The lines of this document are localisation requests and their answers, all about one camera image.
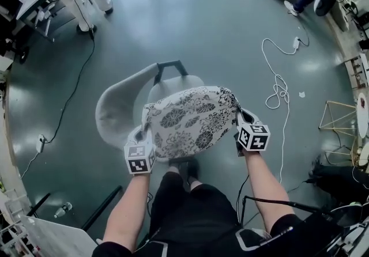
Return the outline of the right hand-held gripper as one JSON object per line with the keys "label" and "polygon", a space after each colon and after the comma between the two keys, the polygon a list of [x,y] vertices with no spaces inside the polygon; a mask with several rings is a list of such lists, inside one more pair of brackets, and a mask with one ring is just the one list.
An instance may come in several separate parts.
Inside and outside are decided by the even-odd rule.
{"label": "right hand-held gripper", "polygon": [[258,116],[241,108],[236,113],[236,128],[238,133],[235,135],[235,141],[239,157],[243,156],[244,150],[258,153],[266,150],[270,131]]}

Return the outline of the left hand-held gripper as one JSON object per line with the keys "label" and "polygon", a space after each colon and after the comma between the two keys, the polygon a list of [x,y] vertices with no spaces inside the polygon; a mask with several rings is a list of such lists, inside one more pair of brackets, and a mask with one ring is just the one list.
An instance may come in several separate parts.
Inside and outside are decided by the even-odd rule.
{"label": "left hand-held gripper", "polygon": [[128,136],[124,147],[125,161],[131,175],[151,173],[156,162],[156,146],[151,129],[136,127]]}

